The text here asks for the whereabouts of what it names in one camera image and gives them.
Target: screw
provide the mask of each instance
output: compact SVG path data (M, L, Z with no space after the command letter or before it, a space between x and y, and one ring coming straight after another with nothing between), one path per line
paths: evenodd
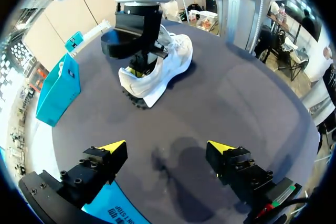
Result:
M258 185L259 184L259 181L257 181L257 179L253 178L252 181L251 181L251 185L255 186L255 185Z
M35 194L37 194L37 190L36 189L32 189L32 190L30 190L30 193L31 193L31 195L35 195Z
M243 166L242 166L241 164L238 164L238 165L236 165L235 169L236 169L236 170L239 170L239 169L242 169L242 167L243 167Z
M40 188L41 188L41 189L44 189L44 188L46 188L46 187L47 187L46 183L43 182L43 183L40 184Z
M61 170L61 179L64 178L68 173L65 170Z
M73 182L75 184L81 184L82 183L82 179L81 178L76 178Z

